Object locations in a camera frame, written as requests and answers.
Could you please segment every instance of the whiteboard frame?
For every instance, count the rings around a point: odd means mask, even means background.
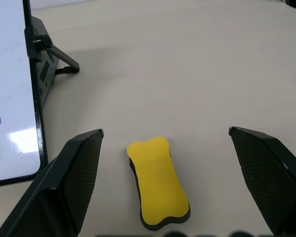
[[[33,27],[32,13],[31,13],[31,6],[30,6],[29,0],[23,0],[23,11],[24,11],[25,28],[32,28]],[[29,54],[29,50],[33,50],[33,45],[29,46],[29,44],[33,43],[32,42],[33,37],[34,35],[31,35],[31,36],[25,35],[28,54]],[[38,171],[34,174],[0,180],[0,186],[33,180],[36,177],[36,175],[48,164],[47,148],[46,148],[45,133],[44,133],[43,113],[42,113],[42,105],[40,102],[40,96],[38,91],[37,67],[36,67],[35,59],[29,57],[29,64],[30,64],[30,70],[31,70],[31,82],[32,82],[35,119],[36,119],[40,166]]]

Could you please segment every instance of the white table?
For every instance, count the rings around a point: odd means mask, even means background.
[[[80,63],[44,107],[49,158],[77,134],[105,133],[80,237],[181,230],[269,234],[228,128],[280,139],[296,156],[296,9],[277,0],[99,0],[33,13]],[[169,139],[190,219],[156,233],[139,219],[126,147]],[[0,225],[29,183],[0,187]]]

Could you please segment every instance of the yellow sponge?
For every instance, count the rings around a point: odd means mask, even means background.
[[[152,231],[190,216],[186,195],[174,170],[169,143],[164,137],[135,142],[127,147],[141,203],[140,218]]]

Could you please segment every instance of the yellow foam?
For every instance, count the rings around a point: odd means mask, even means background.
[[[174,170],[167,139],[155,137],[132,143],[127,154],[135,168],[144,226],[155,230],[186,221],[189,204]]]

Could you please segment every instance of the whiteboard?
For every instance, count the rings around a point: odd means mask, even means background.
[[[0,180],[40,167],[22,0],[0,0]]]

